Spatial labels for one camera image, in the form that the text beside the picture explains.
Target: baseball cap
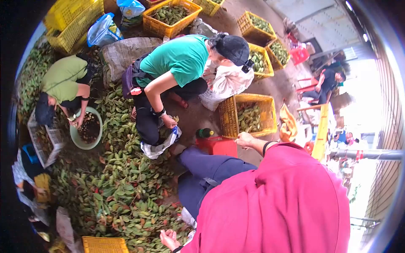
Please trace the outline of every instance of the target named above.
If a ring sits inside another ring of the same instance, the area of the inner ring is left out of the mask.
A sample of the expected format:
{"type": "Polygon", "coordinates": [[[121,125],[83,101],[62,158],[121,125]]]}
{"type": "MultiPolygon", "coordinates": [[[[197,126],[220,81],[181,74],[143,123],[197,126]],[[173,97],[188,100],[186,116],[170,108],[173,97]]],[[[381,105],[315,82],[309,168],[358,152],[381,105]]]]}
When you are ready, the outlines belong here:
{"type": "Polygon", "coordinates": [[[215,47],[218,53],[232,61],[236,66],[243,66],[249,59],[249,45],[239,36],[225,35],[215,47]]]}
{"type": "Polygon", "coordinates": [[[53,105],[48,105],[48,94],[41,92],[35,106],[35,119],[40,125],[52,125],[55,115],[53,105]]]}

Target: black bracelet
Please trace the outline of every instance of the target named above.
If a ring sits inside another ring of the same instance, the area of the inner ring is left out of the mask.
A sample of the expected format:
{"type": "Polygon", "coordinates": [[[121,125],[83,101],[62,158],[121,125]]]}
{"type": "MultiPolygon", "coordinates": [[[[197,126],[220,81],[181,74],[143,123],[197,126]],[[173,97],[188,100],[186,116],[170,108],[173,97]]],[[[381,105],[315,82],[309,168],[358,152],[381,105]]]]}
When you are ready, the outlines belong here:
{"type": "Polygon", "coordinates": [[[179,246],[179,247],[175,248],[173,250],[173,253],[176,253],[176,252],[180,251],[182,248],[183,248],[183,246],[179,246]]]}

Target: metal pipe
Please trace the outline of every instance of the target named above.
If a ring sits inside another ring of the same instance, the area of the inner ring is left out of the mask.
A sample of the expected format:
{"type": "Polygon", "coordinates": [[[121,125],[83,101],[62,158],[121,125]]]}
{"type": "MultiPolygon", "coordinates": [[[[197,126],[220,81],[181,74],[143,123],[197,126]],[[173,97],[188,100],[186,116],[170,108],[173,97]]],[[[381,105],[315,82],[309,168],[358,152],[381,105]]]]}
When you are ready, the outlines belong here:
{"type": "Polygon", "coordinates": [[[389,149],[369,149],[369,150],[349,150],[338,149],[330,153],[331,157],[347,157],[356,160],[368,158],[378,160],[402,160],[404,158],[403,150],[389,150],[389,149]]]}

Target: hand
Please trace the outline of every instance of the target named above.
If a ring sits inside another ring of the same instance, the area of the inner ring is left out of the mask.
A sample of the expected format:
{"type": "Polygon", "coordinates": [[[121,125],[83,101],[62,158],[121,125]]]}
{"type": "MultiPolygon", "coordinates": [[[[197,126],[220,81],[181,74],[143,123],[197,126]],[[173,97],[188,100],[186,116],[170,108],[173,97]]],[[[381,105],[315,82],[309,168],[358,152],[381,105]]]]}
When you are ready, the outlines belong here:
{"type": "Polygon", "coordinates": [[[171,251],[180,247],[179,241],[176,238],[177,234],[175,231],[169,229],[167,231],[160,231],[160,240],[164,246],[167,246],[171,251]]]}
{"type": "Polygon", "coordinates": [[[170,118],[169,115],[165,114],[162,116],[162,120],[164,125],[168,128],[168,129],[173,129],[175,126],[177,126],[177,122],[170,118]]]}
{"type": "Polygon", "coordinates": [[[252,148],[252,142],[255,140],[255,138],[246,132],[241,132],[238,135],[238,138],[235,140],[236,144],[241,146],[244,149],[251,149],[252,148]]]}

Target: green basin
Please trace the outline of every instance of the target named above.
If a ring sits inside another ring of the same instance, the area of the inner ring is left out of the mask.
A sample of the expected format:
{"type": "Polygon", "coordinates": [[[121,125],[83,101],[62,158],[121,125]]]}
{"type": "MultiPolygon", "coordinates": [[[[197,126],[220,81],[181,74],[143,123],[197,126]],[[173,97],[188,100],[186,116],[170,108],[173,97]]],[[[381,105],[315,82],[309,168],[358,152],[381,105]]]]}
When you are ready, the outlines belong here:
{"type": "MultiPolygon", "coordinates": [[[[100,122],[100,132],[98,133],[98,137],[97,139],[93,142],[93,143],[85,143],[84,141],[82,141],[82,139],[79,136],[79,133],[77,132],[76,127],[74,126],[70,126],[69,130],[70,130],[70,136],[72,138],[73,143],[80,149],[84,149],[84,150],[89,150],[94,148],[95,146],[97,146],[97,144],[100,142],[101,140],[101,135],[102,135],[102,120],[101,120],[101,116],[98,113],[98,111],[96,109],[94,109],[93,107],[87,106],[86,107],[86,112],[90,112],[93,113],[95,115],[97,115],[98,117],[98,121],[100,122]]],[[[76,116],[79,116],[81,113],[81,109],[79,109],[76,113],[76,116]]]]}

